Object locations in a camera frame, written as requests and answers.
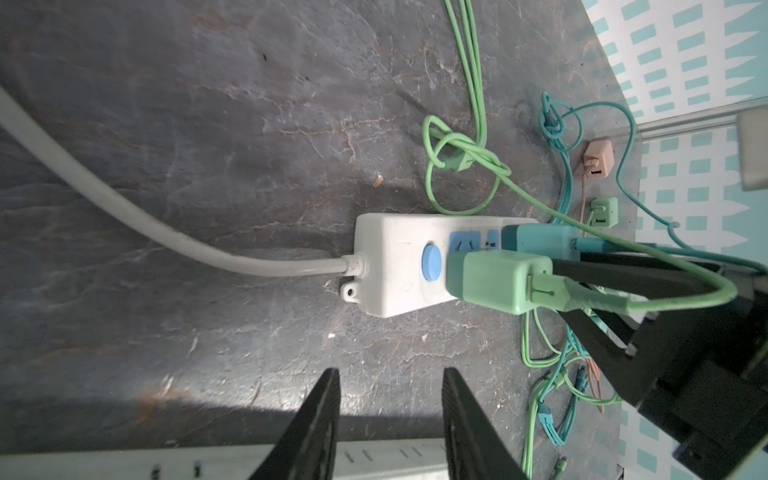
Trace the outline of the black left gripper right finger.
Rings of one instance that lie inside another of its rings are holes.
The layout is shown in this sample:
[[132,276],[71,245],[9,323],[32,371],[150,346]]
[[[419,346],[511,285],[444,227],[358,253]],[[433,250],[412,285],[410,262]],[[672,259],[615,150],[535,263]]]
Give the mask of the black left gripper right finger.
[[464,378],[453,367],[443,373],[442,408],[451,480],[526,479]]

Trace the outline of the small white blue power strip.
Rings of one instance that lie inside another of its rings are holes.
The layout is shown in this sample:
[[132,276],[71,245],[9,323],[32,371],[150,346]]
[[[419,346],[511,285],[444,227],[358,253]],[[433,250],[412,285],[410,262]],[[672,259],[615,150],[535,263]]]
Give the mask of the small white blue power strip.
[[446,262],[458,251],[499,249],[502,229],[530,218],[367,213],[357,217],[356,262],[341,298],[363,313],[391,318],[454,299]]

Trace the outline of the teal plug adapter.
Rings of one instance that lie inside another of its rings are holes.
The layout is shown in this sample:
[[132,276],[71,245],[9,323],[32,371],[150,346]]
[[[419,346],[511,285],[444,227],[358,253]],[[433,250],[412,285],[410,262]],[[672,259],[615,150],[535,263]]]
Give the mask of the teal plug adapter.
[[581,231],[561,224],[520,224],[507,225],[501,230],[501,248],[553,260],[579,261],[580,253],[574,242]]

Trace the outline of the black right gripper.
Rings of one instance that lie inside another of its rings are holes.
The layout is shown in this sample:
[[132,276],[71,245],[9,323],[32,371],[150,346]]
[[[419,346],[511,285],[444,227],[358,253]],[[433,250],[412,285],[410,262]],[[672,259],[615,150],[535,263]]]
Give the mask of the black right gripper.
[[[554,260],[555,275],[644,296],[725,300],[723,278],[648,262]],[[677,440],[674,458],[703,479],[728,479],[767,443],[767,277],[727,273],[738,296],[719,307],[638,323],[598,311],[560,316],[619,396]]]

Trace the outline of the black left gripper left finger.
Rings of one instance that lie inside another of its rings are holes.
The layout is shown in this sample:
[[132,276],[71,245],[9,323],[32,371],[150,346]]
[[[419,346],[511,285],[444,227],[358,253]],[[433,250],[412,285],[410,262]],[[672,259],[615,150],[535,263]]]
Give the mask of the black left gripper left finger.
[[339,370],[328,368],[250,479],[331,479],[340,401]]

